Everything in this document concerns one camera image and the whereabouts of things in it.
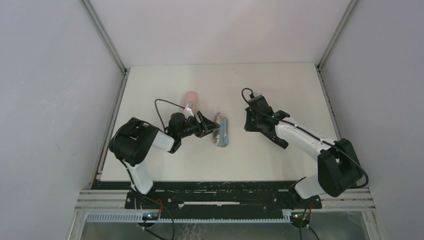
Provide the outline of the map print glasses case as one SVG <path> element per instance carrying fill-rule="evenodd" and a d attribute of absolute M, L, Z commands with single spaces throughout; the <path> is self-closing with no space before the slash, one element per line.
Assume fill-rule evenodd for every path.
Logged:
<path fill-rule="evenodd" d="M 226 117 L 221 116 L 221 114 L 218 112 L 214 117 L 214 122 L 219 124 L 220 127 L 214 129 L 212 132 L 213 142 L 216 146 L 225 148 L 229 144 L 229 121 Z"/>

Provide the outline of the light blue cleaning cloth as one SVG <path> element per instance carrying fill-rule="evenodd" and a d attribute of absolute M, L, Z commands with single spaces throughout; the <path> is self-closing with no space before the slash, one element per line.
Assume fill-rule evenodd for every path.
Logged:
<path fill-rule="evenodd" d="M 218 146 L 226 147 L 229 144 L 228 120 L 226 118 L 223 118 L 220 120 L 219 124 L 220 124 L 220 128 L 219 128 Z"/>

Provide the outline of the pink glasses case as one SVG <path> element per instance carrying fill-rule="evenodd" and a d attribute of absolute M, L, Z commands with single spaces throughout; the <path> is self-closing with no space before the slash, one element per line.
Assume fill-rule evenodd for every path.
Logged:
<path fill-rule="evenodd" d="M 197 111 L 198 94 L 195 91 L 189 91 L 185 95 L 184 105 L 186 107 L 188 102 L 194 103 L 194 110 Z"/>

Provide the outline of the black sunglasses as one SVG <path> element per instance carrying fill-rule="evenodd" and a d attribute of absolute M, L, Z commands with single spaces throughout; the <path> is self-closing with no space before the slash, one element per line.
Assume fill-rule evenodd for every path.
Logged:
<path fill-rule="evenodd" d="M 286 140 L 281 139 L 281 138 L 277 137 L 276 135 L 272 135 L 269 139 L 274 144 L 278 145 L 279 147 L 281 147 L 283 149 L 286 149 L 289 146 L 289 143 Z"/>

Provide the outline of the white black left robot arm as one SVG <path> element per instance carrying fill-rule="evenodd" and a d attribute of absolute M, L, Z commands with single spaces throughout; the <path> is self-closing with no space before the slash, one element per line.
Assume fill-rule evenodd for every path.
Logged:
<path fill-rule="evenodd" d="M 219 123 L 204 117 L 200 111 L 188 117 L 182 112 L 173 113 L 164 131 L 133 117 L 118 129 L 108 148 L 124 165 L 131 188 L 145 195 L 154 185 L 145 163 L 152 147 L 173 154 L 180 148 L 183 138 L 192 135 L 202 138 L 219 128 Z"/>

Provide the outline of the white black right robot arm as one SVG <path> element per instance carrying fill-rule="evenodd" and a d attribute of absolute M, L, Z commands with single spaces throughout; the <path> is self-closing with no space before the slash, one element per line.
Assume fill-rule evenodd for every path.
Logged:
<path fill-rule="evenodd" d="M 248 105 L 245 131 L 261 133 L 283 149 L 294 145 L 316 162 L 316 174 L 303 177 L 290 187 L 294 199 L 322 194 L 338 197 L 347 189 L 357 188 L 362 178 L 369 182 L 349 140 L 333 140 L 307 129 L 287 112 L 274 111 L 261 94 L 251 92 L 244 101 Z"/>

